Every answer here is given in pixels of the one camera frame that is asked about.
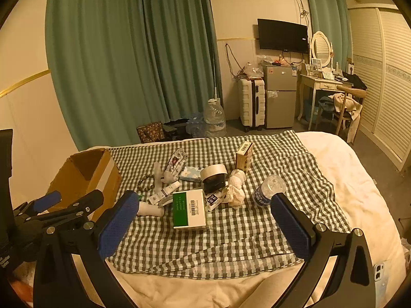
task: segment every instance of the smartphone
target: smartphone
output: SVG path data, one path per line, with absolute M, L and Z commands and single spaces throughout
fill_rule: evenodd
M 388 272 L 385 270 L 385 262 L 374 265 L 375 282 L 375 308 L 381 308 L 385 299 L 388 283 Z

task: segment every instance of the wooden chair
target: wooden chair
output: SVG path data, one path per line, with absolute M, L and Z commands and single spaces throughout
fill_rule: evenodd
M 347 121 L 347 120 L 352 121 L 351 114 L 345 111 L 345 102 L 347 100 L 347 95 L 351 94 L 354 97 L 361 98 L 360 104 L 363 103 L 364 98 L 367 95 L 367 92 L 365 90 L 347 88 L 346 86 L 337 85 L 337 90 L 340 90 L 341 92 L 344 92 L 344 100 L 342 102 L 342 111 L 338 113 L 336 110 L 334 110 L 334 113 L 333 113 L 333 115 L 336 118 L 338 118 L 337 129 L 335 131 L 336 135 L 338 135 L 338 133 L 340 132 L 341 124 L 343 122 L 344 122 L 344 126 L 345 126 L 345 121 Z M 315 123 L 315 130 L 317 130 L 318 124 L 321 120 L 322 113 L 323 113 L 323 109 L 320 107 L 319 111 L 318 111 L 318 114 L 317 114 L 317 120 L 316 120 L 316 123 Z

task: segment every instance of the television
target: television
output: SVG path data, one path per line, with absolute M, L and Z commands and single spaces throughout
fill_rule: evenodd
M 258 19 L 261 49 L 308 54 L 308 28 L 306 25 Z

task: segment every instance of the bottle label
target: bottle label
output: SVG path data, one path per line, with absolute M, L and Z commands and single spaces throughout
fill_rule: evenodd
M 263 194 L 263 191 L 261 190 L 261 185 L 254 191 L 253 197 L 254 197 L 255 202 L 262 207 L 268 206 L 271 201 L 271 199 L 268 199 Z

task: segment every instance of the small carton box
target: small carton box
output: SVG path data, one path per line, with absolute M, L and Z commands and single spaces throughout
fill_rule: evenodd
M 253 157 L 253 143 L 244 141 L 236 153 L 236 169 L 240 169 L 247 173 L 251 167 Z
M 173 193 L 174 229 L 203 229 L 207 216 L 202 189 Z
M 121 175 L 108 150 L 99 148 L 74 154 L 66 160 L 50 183 L 47 193 L 60 192 L 61 202 L 48 211 L 64 209 L 89 192 L 100 190 L 104 202 L 89 217 L 96 221 L 106 209 L 112 208 L 116 203 L 120 182 Z

